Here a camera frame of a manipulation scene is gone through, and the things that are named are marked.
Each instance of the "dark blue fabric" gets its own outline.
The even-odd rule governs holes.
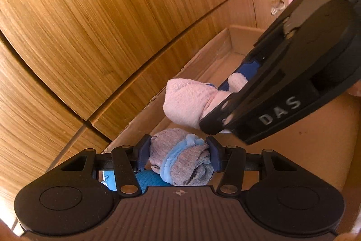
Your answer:
[[[240,66],[237,70],[235,70],[233,73],[241,73],[245,78],[250,81],[254,75],[257,74],[257,71],[259,69],[259,63],[257,62],[251,62],[251,63],[245,63],[242,66]],[[229,85],[228,81],[224,81],[221,86],[218,87],[218,90],[228,91]]]
[[[152,170],[144,170],[135,174],[138,183],[141,188],[141,192],[144,193],[148,186],[173,186],[162,180],[159,174]],[[110,190],[116,191],[114,171],[104,171],[104,182]]]

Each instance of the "white lettering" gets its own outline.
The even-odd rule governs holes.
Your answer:
[[[284,109],[280,108],[279,106],[276,106],[274,109],[274,113],[276,114],[277,118],[279,119],[282,115],[287,115],[288,112]]]
[[[270,115],[261,115],[261,116],[259,117],[259,120],[260,120],[263,124],[265,124],[266,126],[267,126],[268,124],[271,124],[271,123],[273,122],[273,119],[272,119],[272,117],[271,117]]]
[[[293,106],[293,107],[291,107],[291,109],[296,109],[301,106],[301,102],[299,100],[293,101],[295,98],[296,98],[295,96],[292,96],[286,100],[287,105]]]

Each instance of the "wooden wall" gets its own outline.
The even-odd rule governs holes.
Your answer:
[[[0,0],[8,211],[49,167],[87,147],[104,150],[225,27],[270,25],[277,1]]]

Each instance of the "crosshair symbol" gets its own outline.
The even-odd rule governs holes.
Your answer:
[[[186,194],[186,192],[183,191],[183,190],[177,190],[176,194],[179,195],[179,196],[182,196],[182,195]]]

